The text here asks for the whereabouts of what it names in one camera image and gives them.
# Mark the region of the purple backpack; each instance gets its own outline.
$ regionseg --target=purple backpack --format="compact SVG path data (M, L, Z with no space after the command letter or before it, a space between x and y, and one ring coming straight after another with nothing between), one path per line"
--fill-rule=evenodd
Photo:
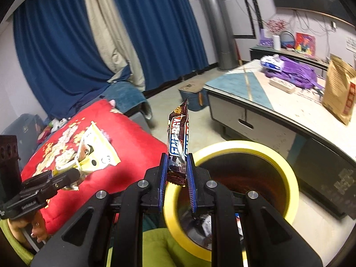
M282 72L267 69L267 71L265 71L265 75L268 78L278 77L294 84L297 87L305 89L311 89L313 87L317 87L321 90L324 89L317 83L316 73L313 68L305 64L299 64L283 56L280 56L279 58L284 61L284 68Z

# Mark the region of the yellow rim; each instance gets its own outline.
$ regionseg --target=yellow rim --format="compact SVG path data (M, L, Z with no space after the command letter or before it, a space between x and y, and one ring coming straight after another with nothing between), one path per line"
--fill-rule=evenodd
M271 148L259 143L249 141L226 141L216 143L203 148L193 154L196 166L201 165L207 160L227 153L240 152L250 153L262 157L270 162L279 172L286 190L286 208L284 218L288 223L292 223L298 209L299 188L297 179L290 165L286 160ZM181 187L168 183L164 199L163 214L167 228L173 238L186 251L206 261L211 261L211 251L194 243L180 226L178 219L177 201ZM246 253L243 252L243 260L246 260Z

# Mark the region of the silver column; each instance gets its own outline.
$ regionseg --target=silver column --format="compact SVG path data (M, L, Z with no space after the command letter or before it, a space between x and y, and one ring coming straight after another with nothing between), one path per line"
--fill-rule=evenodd
M235 40L227 8L223 0L200 0L209 21L220 70L238 67Z

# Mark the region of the silver screw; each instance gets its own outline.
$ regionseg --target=silver screw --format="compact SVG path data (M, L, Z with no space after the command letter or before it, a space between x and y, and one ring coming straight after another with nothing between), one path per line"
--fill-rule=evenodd
M218 183L216 181L207 181L206 182L206 185L209 187L209 188L215 188Z
M98 191L95 195L98 199L104 199L106 197L105 191Z
M140 188L145 188L148 186L148 181L146 180L141 180L137 183L137 185L140 187Z
M255 192L255 191L249 191L249 192L247 193L247 195L248 195L249 198L251 198L251 199L257 199L257 198L259 197L259 194L258 194L257 192Z

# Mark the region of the red cushion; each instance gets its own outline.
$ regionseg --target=red cushion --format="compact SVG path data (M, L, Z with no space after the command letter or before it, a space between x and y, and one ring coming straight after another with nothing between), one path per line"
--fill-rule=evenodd
M40 150L33 155L24 167L22 180L30 178L36 171L37 165L46 157L46 149L50 143L55 145L63 132L76 123L78 129L67 143L68 149L78 150L79 143L76 134L85 131L94 121L99 129L104 130L111 139L121 162L117 166L108 166L87 176L79 186L79 191L59 190L58 194L50 199L46 208L41 210L46 221L49 234L54 234L61 226L98 190L109 193L126 189L130 184L144 177L147 169L159 165L162 152L167 146L157 140L140 126L132 122L106 100L100 100L74 116L65 127L58 130ZM52 169L54 160L47 169Z

